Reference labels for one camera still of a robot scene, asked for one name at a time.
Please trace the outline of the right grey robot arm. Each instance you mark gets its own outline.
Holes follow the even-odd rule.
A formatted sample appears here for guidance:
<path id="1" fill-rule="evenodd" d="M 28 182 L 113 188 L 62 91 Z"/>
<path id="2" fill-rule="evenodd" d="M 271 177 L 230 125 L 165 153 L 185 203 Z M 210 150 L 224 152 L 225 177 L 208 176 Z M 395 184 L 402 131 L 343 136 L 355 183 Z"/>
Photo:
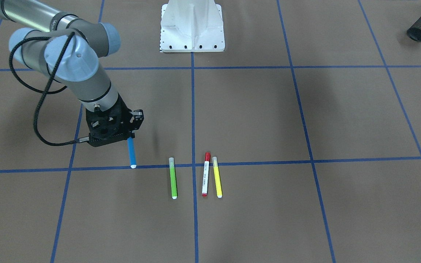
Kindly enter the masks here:
<path id="1" fill-rule="evenodd" d="M 33 117 L 40 141 L 51 146 L 99 147 L 135 138 L 144 112 L 127 107 L 99 61 L 121 46 L 113 25 L 88 22 L 37 0 L 0 0 L 0 19 L 23 25 L 10 37 L 8 63 L 16 80 L 41 95 Z M 39 131 L 39 114 L 47 95 L 65 89 L 84 106 L 89 134 L 50 142 Z"/>

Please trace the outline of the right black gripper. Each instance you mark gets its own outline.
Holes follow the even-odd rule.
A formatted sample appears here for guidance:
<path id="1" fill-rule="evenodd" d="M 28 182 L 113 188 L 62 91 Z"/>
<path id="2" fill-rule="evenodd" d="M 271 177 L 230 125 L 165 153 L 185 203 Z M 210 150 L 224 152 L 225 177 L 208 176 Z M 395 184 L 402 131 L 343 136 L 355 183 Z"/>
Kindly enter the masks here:
<path id="1" fill-rule="evenodd" d="M 134 130 L 141 127 L 144 119 L 142 109 L 130 110 L 119 96 L 108 110 L 102 111 L 99 107 L 95 107 L 94 111 L 86 110 L 87 143 L 96 148 L 127 140 Z"/>

